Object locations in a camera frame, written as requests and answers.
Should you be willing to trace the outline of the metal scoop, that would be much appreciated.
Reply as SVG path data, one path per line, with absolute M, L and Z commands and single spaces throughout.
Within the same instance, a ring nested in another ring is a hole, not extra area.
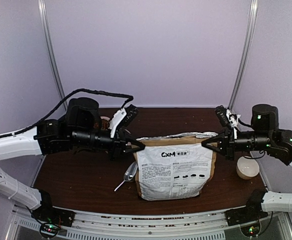
M 125 182 L 132 181 L 137 173 L 137 170 L 138 170 L 138 164 L 136 161 L 134 161 L 127 168 L 127 170 L 124 173 L 122 182 L 114 189 L 114 191 L 116 192 L 121 187 L 121 185 L 123 185 Z

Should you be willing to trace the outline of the pet food bag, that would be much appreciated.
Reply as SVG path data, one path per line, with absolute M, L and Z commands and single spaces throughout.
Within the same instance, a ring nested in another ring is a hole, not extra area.
M 147 201 L 168 201 L 200 195 L 214 176 L 216 162 L 216 153 L 202 142 L 216 135 L 207 131 L 139 138 L 145 145 L 134 154 L 139 196 Z

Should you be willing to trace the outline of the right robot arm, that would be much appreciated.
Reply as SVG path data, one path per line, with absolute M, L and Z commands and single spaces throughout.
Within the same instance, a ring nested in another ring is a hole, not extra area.
M 228 160 L 236 152 L 259 151 L 292 167 L 292 130 L 280 129 L 278 109 L 268 104 L 252 107 L 250 131 L 238 131 L 239 116 L 220 105 L 217 115 L 224 131 L 204 140 L 201 145 Z M 254 220 L 261 212 L 292 213 L 292 193 L 255 190 L 242 210 L 245 220 Z

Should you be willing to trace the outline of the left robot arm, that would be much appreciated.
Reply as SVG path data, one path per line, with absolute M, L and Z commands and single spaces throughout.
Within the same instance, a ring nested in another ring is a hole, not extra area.
M 106 151 L 112 160 L 142 151 L 145 145 L 126 130 L 137 113 L 133 105 L 122 107 L 104 126 L 97 101 L 87 97 L 73 98 L 69 101 L 66 114 L 60 119 L 43 120 L 29 130 L 0 136 L 0 161 L 67 152 L 74 147 Z M 58 216 L 47 192 L 24 185 L 1 168 L 0 192 L 38 211 L 47 222 L 53 222 Z

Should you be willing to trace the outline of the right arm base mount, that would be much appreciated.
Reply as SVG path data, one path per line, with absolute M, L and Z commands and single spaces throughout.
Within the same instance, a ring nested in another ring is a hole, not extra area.
M 262 233 L 260 220 L 268 217 L 268 213 L 261 207 L 266 193 L 266 190 L 254 190 L 245 206 L 227 210 L 225 218 L 228 226 L 240 225 L 240 231 L 245 237 L 259 237 Z

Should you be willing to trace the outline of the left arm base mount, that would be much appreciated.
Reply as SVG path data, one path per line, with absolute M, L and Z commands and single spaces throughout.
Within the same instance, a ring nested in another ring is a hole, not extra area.
M 30 210 L 31 217 L 40 225 L 39 233 L 50 240 L 57 236 L 62 227 L 71 227 L 75 218 L 75 212 L 53 207 L 51 196 L 44 190 L 39 190 L 41 200 L 40 206 L 35 210 Z

